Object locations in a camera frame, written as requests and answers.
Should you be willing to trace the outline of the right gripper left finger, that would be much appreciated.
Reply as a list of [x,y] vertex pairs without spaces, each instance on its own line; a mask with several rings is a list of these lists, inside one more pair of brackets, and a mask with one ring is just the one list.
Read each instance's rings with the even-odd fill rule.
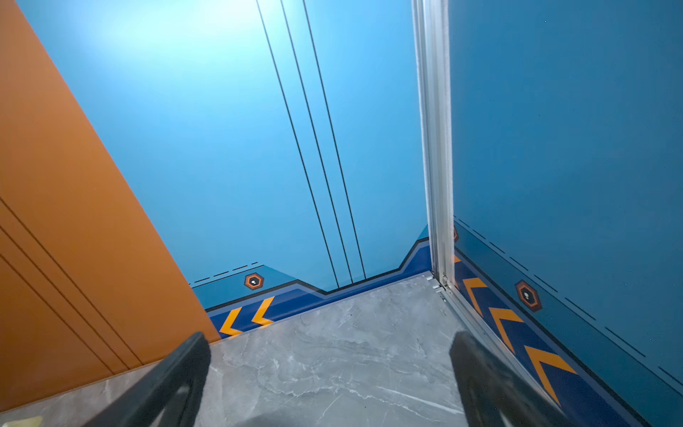
[[193,426],[210,363],[209,343],[197,332],[86,425]]

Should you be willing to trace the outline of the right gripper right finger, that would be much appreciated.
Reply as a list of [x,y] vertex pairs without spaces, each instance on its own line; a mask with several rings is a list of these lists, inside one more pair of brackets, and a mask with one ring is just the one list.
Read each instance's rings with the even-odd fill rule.
[[573,424],[471,333],[456,333],[449,355],[468,425]]

